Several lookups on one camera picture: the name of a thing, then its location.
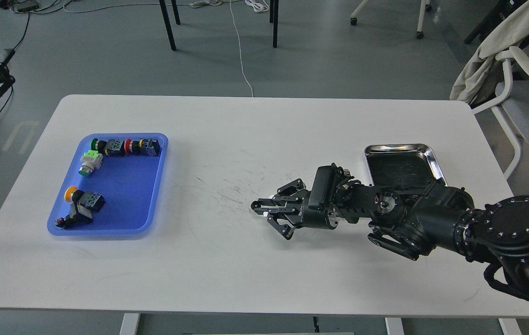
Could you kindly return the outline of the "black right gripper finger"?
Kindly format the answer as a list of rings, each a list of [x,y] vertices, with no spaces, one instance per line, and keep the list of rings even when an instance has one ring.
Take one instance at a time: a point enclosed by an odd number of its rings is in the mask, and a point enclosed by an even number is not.
[[[252,210],[264,216],[267,223],[286,240],[292,239],[294,231],[302,223],[302,215],[296,208],[255,207]]]
[[[268,199],[258,199],[251,203],[252,210],[264,207],[286,207],[288,204],[301,208],[307,193],[306,186],[301,179],[296,179],[277,189],[277,193]]]

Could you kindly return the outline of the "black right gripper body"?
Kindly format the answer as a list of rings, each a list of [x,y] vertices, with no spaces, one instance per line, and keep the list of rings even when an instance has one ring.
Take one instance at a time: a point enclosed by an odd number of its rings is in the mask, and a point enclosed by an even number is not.
[[[297,188],[292,195],[292,226],[295,229],[317,228],[336,229],[338,223],[330,219],[328,210],[315,210],[308,207],[311,192],[305,188]]]

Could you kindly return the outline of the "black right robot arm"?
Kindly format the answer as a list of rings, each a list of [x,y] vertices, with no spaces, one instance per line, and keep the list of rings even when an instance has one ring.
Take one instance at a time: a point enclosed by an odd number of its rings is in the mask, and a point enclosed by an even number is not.
[[[296,229],[335,229],[369,218],[373,244],[412,261],[440,247],[486,263],[489,286],[529,301],[529,195],[475,208],[464,188],[441,178],[422,188],[364,185],[335,164],[320,166],[312,189],[296,179],[251,209],[289,240]]]

